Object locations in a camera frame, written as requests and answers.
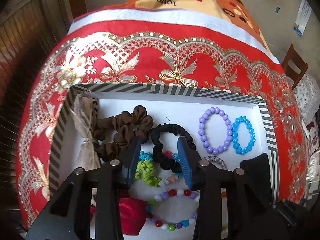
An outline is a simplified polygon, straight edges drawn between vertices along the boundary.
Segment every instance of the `green hair tie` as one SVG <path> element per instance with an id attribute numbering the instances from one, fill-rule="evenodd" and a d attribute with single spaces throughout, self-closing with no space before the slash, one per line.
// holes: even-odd
<path id="1" fill-rule="evenodd" d="M 150 158 L 140 158 L 144 160 L 140 160 L 137 165 L 137 171 L 134 176 L 134 179 L 142 179 L 148 186 L 158 187 L 159 182 L 161 179 L 155 177 L 153 175 L 154 167 L 150 159 L 152 160 L 152 157 Z"/>

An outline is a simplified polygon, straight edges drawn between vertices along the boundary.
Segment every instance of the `tile floor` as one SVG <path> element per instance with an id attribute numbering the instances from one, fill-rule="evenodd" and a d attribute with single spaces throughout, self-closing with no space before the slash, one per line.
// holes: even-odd
<path id="1" fill-rule="evenodd" d="M 89 10 L 127 0 L 86 0 Z M 284 59 L 290 44 L 308 63 L 308 73 L 320 84 L 320 22 L 312 12 L 305 32 L 301 37 L 293 30 L 301 0 L 242 0 L 256 21 L 271 52 L 280 62 Z"/>

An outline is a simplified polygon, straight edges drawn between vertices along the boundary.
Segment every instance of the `brown scrunchie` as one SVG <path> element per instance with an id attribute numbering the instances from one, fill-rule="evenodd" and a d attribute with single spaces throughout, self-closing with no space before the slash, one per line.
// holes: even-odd
<path id="1" fill-rule="evenodd" d="M 123 111 L 116 116 L 99 119 L 94 131 L 94 137 L 103 141 L 107 130 L 116 130 L 112 143 L 97 145 L 96 151 L 104 161 L 118 158 L 121 150 L 126 149 L 134 136 L 142 138 L 142 143 L 148 141 L 148 134 L 153 126 L 153 119 L 143 106 L 136 106 L 133 113 Z"/>

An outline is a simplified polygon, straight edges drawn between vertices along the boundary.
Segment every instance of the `chair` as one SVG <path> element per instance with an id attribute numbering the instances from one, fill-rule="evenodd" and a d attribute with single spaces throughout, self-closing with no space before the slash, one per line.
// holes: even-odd
<path id="1" fill-rule="evenodd" d="M 299 74 L 289 66 L 290 60 L 300 69 L 301 72 Z M 293 44 L 290 45 L 287 55 L 285 55 L 285 58 L 281 65 L 284 69 L 285 74 L 294 82 L 294 84 L 292 85 L 292 89 L 296 87 L 309 67 L 308 64 L 305 63 L 299 56 L 299 54 L 295 51 Z"/>

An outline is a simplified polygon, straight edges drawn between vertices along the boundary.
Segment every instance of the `multicolored beaded bracelet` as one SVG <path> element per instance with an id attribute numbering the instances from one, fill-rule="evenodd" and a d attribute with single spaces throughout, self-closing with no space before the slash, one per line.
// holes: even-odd
<path id="1" fill-rule="evenodd" d="M 240 143 L 238 143 L 238 133 L 237 133 L 239 124 L 241 122 L 244 122 L 246 124 L 246 127 L 251 136 L 251 140 L 250 142 L 248 142 L 248 146 L 243 149 L 240 147 Z M 250 152 L 252 150 L 252 147 L 254 146 L 254 142 L 256 141 L 256 138 L 255 138 L 256 134 L 254 133 L 254 129 L 252 128 L 252 124 L 250 123 L 250 120 L 247 119 L 246 116 L 237 117 L 236 121 L 232 124 L 232 131 L 233 131 L 232 133 L 233 148 L 236 150 L 236 153 L 244 155 L 247 152 Z"/>
<path id="2" fill-rule="evenodd" d="M 149 218 L 150 221 L 154 223 L 156 227 L 161 227 L 164 230 L 174 231 L 175 229 L 187 227 L 190 224 L 194 224 L 196 222 L 198 209 L 196 209 L 196 211 L 191 214 L 191 218 L 178 223 L 164 223 L 160 218 L 157 218 L 152 214 L 151 210 L 153 205 L 155 205 L 157 202 L 161 202 L 163 199 L 167 199 L 169 197 L 174 196 L 187 196 L 198 203 L 200 200 L 200 195 L 196 194 L 195 192 L 191 192 L 191 190 L 189 189 L 170 189 L 169 191 L 165 191 L 161 194 L 155 195 L 154 199 L 148 201 L 147 218 Z"/>
<path id="3" fill-rule="evenodd" d="M 206 120 L 209 119 L 209 116 L 211 114 L 219 114 L 223 120 L 225 121 L 225 124 L 227 126 L 227 139 L 224 141 L 224 144 L 222 146 L 219 146 L 217 148 L 212 148 L 210 146 L 210 143 L 208 142 L 208 138 L 205 135 L 204 131 L 204 123 Z M 207 153 L 212 153 L 214 155 L 217 155 L 219 153 L 222 153 L 223 151 L 226 151 L 228 149 L 228 146 L 230 144 L 230 141 L 232 140 L 232 125 L 231 121 L 229 120 L 229 117 L 223 110 L 220 110 L 220 108 L 216 107 L 211 107 L 210 109 L 207 109 L 205 113 L 202 115 L 202 117 L 199 118 L 199 131 L 198 134 L 200 135 L 200 140 L 203 142 L 203 147 L 206 148 Z"/>

